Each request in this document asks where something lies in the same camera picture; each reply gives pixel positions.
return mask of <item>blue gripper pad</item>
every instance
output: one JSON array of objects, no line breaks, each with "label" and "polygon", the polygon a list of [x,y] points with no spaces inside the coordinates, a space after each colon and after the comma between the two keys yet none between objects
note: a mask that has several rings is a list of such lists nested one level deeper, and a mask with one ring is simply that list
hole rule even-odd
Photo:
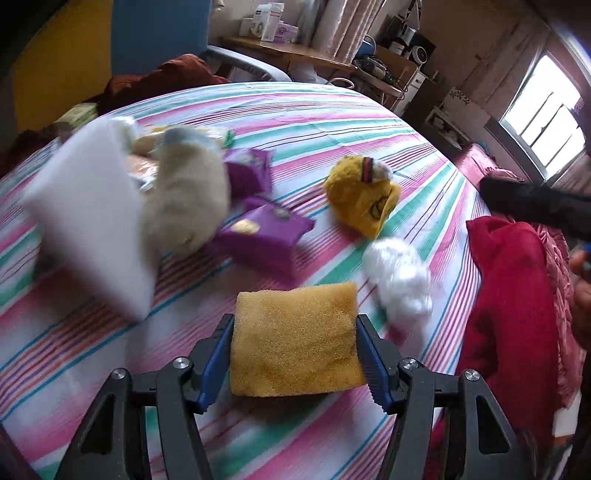
[{"label": "blue gripper pad", "polygon": [[213,335],[197,342],[189,355],[195,364],[196,380],[193,385],[199,390],[196,413],[204,413],[215,403],[220,393],[226,372],[230,367],[230,345],[234,331],[234,315],[224,315]]},{"label": "blue gripper pad", "polygon": [[392,390],[398,387],[398,363],[402,356],[393,343],[379,337],[367,315],[355,320],[357,357],[368,381],[374,402],[388,413],[397,399]]}]

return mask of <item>chair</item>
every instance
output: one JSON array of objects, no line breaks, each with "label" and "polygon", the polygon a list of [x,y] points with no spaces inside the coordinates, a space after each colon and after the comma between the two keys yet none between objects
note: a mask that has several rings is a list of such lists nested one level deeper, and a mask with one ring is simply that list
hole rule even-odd
[{"label": "chair", "polygon": [[207,45],[211,0],[114,0],[111,23],[111,69],[145,74],[184,53],[222,62],[273,82],[290,82],[280,69],[246,55]]}]

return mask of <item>blue chair back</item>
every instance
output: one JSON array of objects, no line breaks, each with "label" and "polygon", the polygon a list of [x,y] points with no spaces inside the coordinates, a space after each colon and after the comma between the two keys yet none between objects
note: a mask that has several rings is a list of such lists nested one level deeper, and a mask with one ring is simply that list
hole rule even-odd
[{"label": "blue chair back", "polygon": [[113,0],[111,72],[145,74],[207,50],[212,0]]}]

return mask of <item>yellow hat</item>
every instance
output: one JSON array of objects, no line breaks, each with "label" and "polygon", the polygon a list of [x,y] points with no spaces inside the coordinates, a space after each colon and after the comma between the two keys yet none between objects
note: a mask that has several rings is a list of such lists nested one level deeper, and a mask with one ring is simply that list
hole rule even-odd
[{"label": "yellow hat", "polygon": [[329,205],[341,222],[375,239],[402,192],[390,177],[390,169],[373,158],[345,157],[324,182]]}]

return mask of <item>human hand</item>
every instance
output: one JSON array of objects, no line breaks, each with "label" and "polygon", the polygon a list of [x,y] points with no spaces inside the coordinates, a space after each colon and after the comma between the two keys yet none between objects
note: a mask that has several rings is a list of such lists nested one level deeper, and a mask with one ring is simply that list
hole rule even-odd
[{"label": "human hand", "polygon": [[591,351],[591,284],[582,277],[585,252],[576,252],[570,259],[570,269],[581,276],[574,288],[573,335],[579,345]]}]

